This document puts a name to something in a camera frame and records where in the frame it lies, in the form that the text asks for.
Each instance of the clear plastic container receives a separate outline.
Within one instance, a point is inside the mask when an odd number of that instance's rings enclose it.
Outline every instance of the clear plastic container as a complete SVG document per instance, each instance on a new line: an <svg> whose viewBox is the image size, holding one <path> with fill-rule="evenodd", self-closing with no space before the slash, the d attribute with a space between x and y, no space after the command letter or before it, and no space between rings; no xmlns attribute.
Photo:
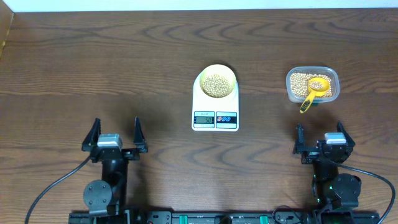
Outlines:
<svg viewBox="0 0 398 224"><path fill-rule="evenodd" d="M326 102L331 102L337 98L337 96L340 94L340 84L338 82L338 76L337 73L328 67L319 67L319 66L303 66L303 67L295 67L291 69L291 71L287 74L286 76L286 89L287 89L287 94L289 96L289 99L291 102L294 103L303 103L305 98L296 96L292 92L292 87L290 86L290 77L292 76L293 73L310 73L310 74L317 74L317 75L326 75L331 79L330 82L330 88L331 88L331 93L332 97L316 97L313 102L314 103L326 103Z"/></svg>

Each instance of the yellow handle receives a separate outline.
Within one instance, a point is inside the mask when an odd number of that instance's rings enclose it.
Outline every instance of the yellow handle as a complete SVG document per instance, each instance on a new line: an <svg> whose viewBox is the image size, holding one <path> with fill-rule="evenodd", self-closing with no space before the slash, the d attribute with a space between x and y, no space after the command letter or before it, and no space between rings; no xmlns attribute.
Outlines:
<svg viewBox="0 0 398 224"><path fill-rule="evenodd" d="M300 107L300 113L306 112L312 104L313 99L315 98L315 91L311 91L311 93L306 97L303 104Z"/></svg>

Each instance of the yellow scoop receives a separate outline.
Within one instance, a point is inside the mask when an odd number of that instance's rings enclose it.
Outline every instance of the yellow scoop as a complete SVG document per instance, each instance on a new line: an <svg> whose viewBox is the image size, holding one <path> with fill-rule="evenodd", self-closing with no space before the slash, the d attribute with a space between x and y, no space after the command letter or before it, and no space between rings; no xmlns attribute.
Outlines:
<svg viewBox="0 0 398 224"><path fill-rule="evenodd" d="M311 86L310 86L310 84L313 83L313 82L321 83L322 84L322 88L319 89L319 90L313 90L311 88ZM330 88L329 82L328 82L328 80L326 80L324 78L316 77L316 78L310 79L310 81L308 81L308 92L310 94L306 97L306 99L304 100L303 104L301 105L300 113L306 112L309 109L309 107L311 106L313 99L316 96L325 95L326 92L329 90L329 88Z"/></svg>

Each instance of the scale control panel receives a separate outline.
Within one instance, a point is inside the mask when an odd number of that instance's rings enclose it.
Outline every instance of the scale control panel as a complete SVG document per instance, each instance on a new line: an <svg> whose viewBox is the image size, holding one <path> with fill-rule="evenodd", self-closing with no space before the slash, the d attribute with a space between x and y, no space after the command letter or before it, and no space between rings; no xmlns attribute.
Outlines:
<svg viewBox="0 0 398 224"><path fill-rule="evenodd" d="M237 112L196 111L193 116L194 128L236 129Z"/></svg>

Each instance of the white wall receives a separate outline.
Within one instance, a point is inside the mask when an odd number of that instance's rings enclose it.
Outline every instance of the white wall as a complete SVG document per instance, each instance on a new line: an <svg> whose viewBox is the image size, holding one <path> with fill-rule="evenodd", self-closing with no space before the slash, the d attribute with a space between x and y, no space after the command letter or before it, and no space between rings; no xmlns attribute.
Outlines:
<svg viewBox="0 0 398 224"><path fill-rule="evenodd" d="M398 7L398 0L3 0L14 12Z"/></svg>

